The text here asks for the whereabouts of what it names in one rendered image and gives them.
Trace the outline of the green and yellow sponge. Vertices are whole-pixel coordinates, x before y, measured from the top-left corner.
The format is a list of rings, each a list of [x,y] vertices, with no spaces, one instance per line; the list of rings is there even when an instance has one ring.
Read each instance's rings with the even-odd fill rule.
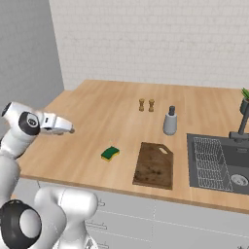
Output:
[[[101,157],[104,160],[110,161],[112,157],[117,155],[119,152],[120,150],[118,148],[111,146],[101,154]]]

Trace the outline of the grey soap dispenser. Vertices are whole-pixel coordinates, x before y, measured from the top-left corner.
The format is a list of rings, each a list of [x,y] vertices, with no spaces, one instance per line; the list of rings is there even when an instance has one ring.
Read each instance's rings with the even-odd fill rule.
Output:
[[[173,135],[177,131],[177,115],[175,107],[170,106],[168,112],[165,114],[163,122],[163,132],[166,135]]]

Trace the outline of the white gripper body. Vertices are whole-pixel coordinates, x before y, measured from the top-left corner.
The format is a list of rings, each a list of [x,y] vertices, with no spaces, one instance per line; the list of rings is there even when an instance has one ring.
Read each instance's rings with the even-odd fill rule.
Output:
[[[69,132],[71,128],[74,127],[70,121],[59,116],[55,116],[53,118],[53,126],[52,126],[53,133],[60,134],[60,133]]]

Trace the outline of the dark grey sink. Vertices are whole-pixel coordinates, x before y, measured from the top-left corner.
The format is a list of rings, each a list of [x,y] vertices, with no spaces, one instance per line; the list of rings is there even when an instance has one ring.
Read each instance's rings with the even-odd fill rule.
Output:
[[[249,141],[187,134],[191,187],[249,195]]]

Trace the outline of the white drawer front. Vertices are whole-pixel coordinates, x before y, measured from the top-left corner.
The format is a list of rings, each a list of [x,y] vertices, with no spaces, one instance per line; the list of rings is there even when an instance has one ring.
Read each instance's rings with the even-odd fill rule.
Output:
[[[109,249],[152,249],[153,222],[146,219],[111,216],[103,222],[107,230],[88,227],[89,234]]]
[[[137,218],[152,220],[154,216],[154,202],[151,199],[122,195],[110,192],[103,192],[94,189],[76,188],[80,191],[93,193],[98,201],[104,201],[105,206],[99,206],[95,215],[91,218],[93,221],[99,220],[103,223],[111,216],[120,218]]]

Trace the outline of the green potted plant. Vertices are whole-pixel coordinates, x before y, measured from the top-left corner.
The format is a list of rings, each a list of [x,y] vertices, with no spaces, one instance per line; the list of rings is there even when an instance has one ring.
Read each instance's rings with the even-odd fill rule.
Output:
[[[243,89],[241,89],[241,93],[243,95],[243,99],[242,99],[241,105],[240,105],[240,113],[244,114],[246,107],[249,104],[249,90],[243,88]]]

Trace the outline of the dark wooden cutting board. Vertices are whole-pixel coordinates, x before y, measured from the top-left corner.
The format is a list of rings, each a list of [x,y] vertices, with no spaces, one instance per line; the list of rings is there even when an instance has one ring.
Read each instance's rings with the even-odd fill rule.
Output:
[[[173,153],[163,144],[142,142],[132,184],[171,190]]]

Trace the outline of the dark grey tap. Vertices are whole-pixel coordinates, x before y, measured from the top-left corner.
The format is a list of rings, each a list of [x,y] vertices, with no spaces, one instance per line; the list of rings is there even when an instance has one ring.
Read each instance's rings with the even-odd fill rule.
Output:
[[[249,133],[245,133],[245,127],[249,119],[249,102],[243,100],[240,106],[240,113],[242,114],[242,120],[238,132],[231,131],[229,133],[229,139],[233,139],[237,143],[241,143],[249,140]]]

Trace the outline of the white cupboard front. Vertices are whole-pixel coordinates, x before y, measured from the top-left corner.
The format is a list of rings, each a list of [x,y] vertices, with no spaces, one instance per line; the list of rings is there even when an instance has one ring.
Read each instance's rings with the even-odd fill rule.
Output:
[[[249,249],[249,215],[156,201],[153,249]]]

